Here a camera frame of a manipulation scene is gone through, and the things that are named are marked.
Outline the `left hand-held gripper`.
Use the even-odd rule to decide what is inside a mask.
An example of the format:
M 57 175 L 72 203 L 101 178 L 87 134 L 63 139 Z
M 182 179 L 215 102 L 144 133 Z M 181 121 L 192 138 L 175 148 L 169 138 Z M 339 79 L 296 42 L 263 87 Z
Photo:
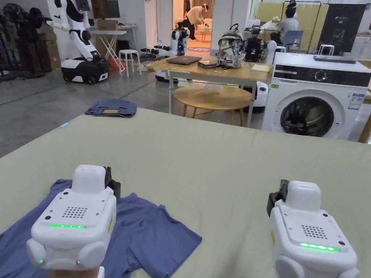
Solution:
M 71 188 L 50 202 L 31 228 L 26 250 L 32 264 L 50 270 L 100 267 L 116 223 L 121 185 L 110 167 L 79 165 Z

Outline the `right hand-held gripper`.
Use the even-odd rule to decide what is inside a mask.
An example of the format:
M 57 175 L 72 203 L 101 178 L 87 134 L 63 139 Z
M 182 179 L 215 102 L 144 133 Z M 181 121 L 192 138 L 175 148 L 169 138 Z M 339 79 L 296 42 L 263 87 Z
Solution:
M 310 182 L 281 180 L 268 196 L 269 242 L 278 278 L 358 278 L 357 255 Z

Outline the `person's left hand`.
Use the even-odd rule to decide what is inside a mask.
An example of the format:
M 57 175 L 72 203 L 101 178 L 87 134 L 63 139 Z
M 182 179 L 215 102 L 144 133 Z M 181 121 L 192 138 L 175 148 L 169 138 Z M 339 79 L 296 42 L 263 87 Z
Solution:
M 48 278 L 97 278 L 100 267 L 90 270 L 50 270 Z

